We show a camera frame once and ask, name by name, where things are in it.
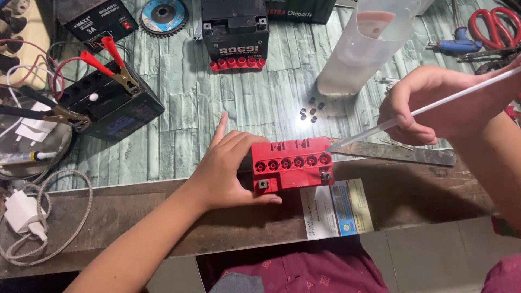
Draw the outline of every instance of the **tube of glue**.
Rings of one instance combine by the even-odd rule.
[[[56,153],[26,152],[0,154],[0,166],[38,162],[45,158],[55,157]]]

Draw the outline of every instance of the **tile floor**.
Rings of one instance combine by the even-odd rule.
[[[479,293],[488,270],[521,253],[521,239],[494,233],[489,217],[361,235],[391,293]],[[204,293],[193,257],[165,260],[151,293]]]

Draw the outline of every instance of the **maroon shirt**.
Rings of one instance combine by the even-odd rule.
[[[358,235],[197,257],[206,290],[231,272],[262,277],[264,292],[389,292]],[[502,260],[482,293],[521,292],[521,256]]]

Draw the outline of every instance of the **red clip sleeve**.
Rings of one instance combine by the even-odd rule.
[[[112,58],[114,58],[114,61],[118,64],[119,67],[125,67],[125,63],[123,63],[123,59],[121,59],[121,56],[118,53],[118,49],[116,48],[116,44],[114,44],[114,40],[111,36],[106,36],[101,39],[101,42],[103,45],[105,45],[105,48],[110,53]]]
[[[96,58],[94,58],[94,56],[92,56],[91,53],[87,51],[82,51],[80,57],[83,61],[85,61],[85,63],[96,68],[97,70],[108,75],[109,77],[112,77],[112,75],[114,75],[114,72],[108,70],[108,68],[101,64],[98,60],[96,60]]]

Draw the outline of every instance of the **red power switch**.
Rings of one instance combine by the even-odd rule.
[[[255,192],[333,184],[333,160],[324,153],[328,146],[327,137],[252,145]]]
[[[127,21],[127,20],[124,20],[121,22],[121,25],[126,29],[130,29],[132,26],[130,25],[130,23]]]

